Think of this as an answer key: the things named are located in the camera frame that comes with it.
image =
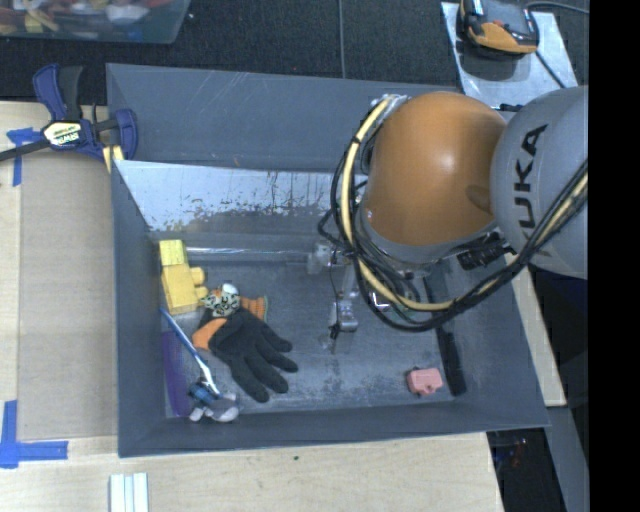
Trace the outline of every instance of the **blue tape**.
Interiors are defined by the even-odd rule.
[[[30,142],[38,142],[43,138],[42,134],[33,128],[9,130],[7,137],[16,147]],[[22,157],[17,156],[13,160],[13,186],[17,187],[20,183],[22,183]]]
[[[65,460],[69,441],[41,441],[21,443],[16,441],[18,401],[4,404],[2,437],[0,437],[0,468],[15,469],[22,461]]]

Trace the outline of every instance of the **table surface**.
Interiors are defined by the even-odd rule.
[[[0,102],[9,129],[46,124],[44,107]],[[40,156],[38,165],[64,155]],[[0,163],[0,402],[19,398],[21,188]],[[530,276],[513,287],[545,404],[566,404]],[[0,470],[0,511],[108,510],[109,477],[147,473],[152,511],[504,510],[484,433],[372,443],[119,459],[115,436],[69,441],[68,459]]]

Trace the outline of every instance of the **orange item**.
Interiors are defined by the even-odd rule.
[[[193,333],[191,341],[196,348],[209,350],[209,340],[220,327],[226,323],[226,317],[214,318],[210,322],[204,324],[200,329]]]
[[[265,317],[267,316],[267,301],[264,297],[258,297],[257,299],[240,297],[240,304],[244,309],[251,311],[260,320],[265,321]]]

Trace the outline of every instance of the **orange object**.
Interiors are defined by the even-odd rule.
[[[407,384],[412,393],[430,395],[442,387],[442,376],[437,368],[416,369],[407,374]]]
[[[488,197],[491,158],[506,125],[460,93],[431,92],[402,104],[376,135],[363,219],[404,246],[449,243],[484,229],[493,215],[477,203]]]
[[[226,317],[214,318],[210,322],[204,324],[200,329],[193,333],[191,341],[196,348],[203,348],[209,350],[209,340],[220,327],[226,323]]]
[[[265,297],[258,297],[257,299],[240,297],[240,304],[243,308],[251,311],[260,320],[266,321],[265,317],[267,316],[267,300]]]

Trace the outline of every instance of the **dark floor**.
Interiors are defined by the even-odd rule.
[[[589,8],[588,1],[561,1]],[[587,85],[589,16],[537,9],[555,14],[576,79]],[[52,62],[84,66],[79,102],[98,105],[107,103],[107,62],[459,85],[440,4],[430,0],[193,0],[169,45],[3,37],[0,100],[33,100],[32,76]],[[573,386],[580,375],[568,363],[586,350],[586,286],[532,270],[561,374]],[[587,394],[573,396],[573,389],[570,404],[588,461]],[[507,512],[565,510],[544,431],[489,433],[489,439]]]

